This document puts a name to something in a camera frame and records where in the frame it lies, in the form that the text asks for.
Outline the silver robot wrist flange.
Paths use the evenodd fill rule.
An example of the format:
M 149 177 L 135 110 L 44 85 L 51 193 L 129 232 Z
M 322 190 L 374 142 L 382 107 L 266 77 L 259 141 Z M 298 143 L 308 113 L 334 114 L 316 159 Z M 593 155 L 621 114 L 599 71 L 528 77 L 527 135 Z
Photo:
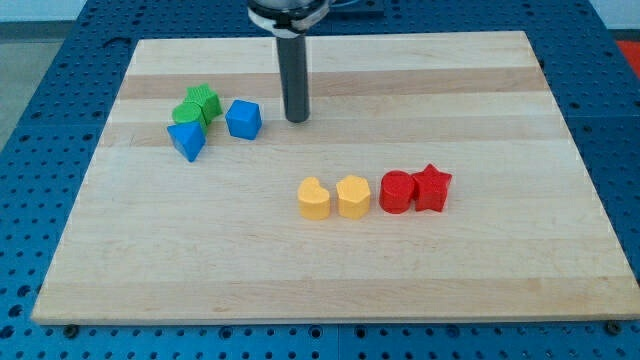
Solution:
M 304 35 L 329 13 L 330 0 L 248 0 L 250 20 L 277 38 Z

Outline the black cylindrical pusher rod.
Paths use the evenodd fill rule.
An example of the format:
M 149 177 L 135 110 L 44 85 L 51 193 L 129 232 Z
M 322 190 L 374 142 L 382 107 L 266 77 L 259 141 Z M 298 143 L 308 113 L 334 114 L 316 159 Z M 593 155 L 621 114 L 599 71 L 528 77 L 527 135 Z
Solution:
M 276 44 L 286 119 L 305 122 L 310 114 L 306 38 L 278 38 Z

